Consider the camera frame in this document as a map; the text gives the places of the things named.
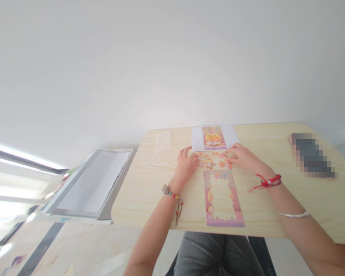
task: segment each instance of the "wooden table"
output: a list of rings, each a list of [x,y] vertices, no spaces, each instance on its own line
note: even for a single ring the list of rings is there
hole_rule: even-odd
[[[338,152],[336,180],[306,178],[296,166],[288,136],[292,133],[316,133],[299,123],[237,125],[241,144],[282,175],[288,189],[322,225],[337,243],[345,243],[345,158]],[[171,149],[155,154],[155,137],[171,131]],[[119,225],[143,227],[160,200],[163,184],[172,178],[180,149],[191,145],[191,129],[152,130],[143,138],[133,163],[112,208],[112,220]],[[184,187],[179,224],[171,229],[260,237],[286,237],[275,208],[266,191],[248,189],[258,185],[252,172],[234,166],[232,174],[243,212],[245,227],[209,227],[206,225],[203,173],[198,168]]]

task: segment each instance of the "leg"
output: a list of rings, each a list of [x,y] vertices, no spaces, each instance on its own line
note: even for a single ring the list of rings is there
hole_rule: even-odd
[[[245,236],[225,235],[223,266],[233,275],[260,275],[263,270]]]
[[[186,232],[174,275],[214,275],[222,263],[224,235]]]

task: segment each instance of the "red string bracelet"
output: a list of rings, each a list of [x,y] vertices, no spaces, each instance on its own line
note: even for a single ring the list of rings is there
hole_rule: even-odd
[[[256,176],[259,176],[260,178],[262,178],[262,180],[261,180],[262,183],[261,183],[261,185],[259,185],[259,186],[255,186],[253,189],[249,190],[248,192],[251,192],[251,191],[253,191],[253,190],[255,190],[255,189],[259,189],[259,190],[268,189],[268,188],[275,187],[275,186],[281,184],[281,175],[279,175],[279,174],[277,174],[274,178],[269,179],[269,180],[265,180],[265,179],[263,178],[263,176],[261,176],[261,175],[259,175],[259,174],[256,174]],[[275,182],[276,180],[280,180],[280,182],[277,183],[277,184],[275,184],[275,185],[272,184],[272,183]]]

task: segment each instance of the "stack of paper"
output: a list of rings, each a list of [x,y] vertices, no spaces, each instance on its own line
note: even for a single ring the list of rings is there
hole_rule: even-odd
[[[100,211],[128,156],[129,152],[113,153],[101,150],[57,208],[78,212]]]

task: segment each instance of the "right hand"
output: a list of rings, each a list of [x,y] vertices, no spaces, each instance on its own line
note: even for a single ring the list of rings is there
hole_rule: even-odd
[[[228,158],[227,161],[233,165],[240,166],[244,169],[253,171],[264,177],[264,179],[272,179],[276,176],[273,169],[255,156],[249,149],[239,143],[235,143],[226,153],[234,153],[237,158]]]

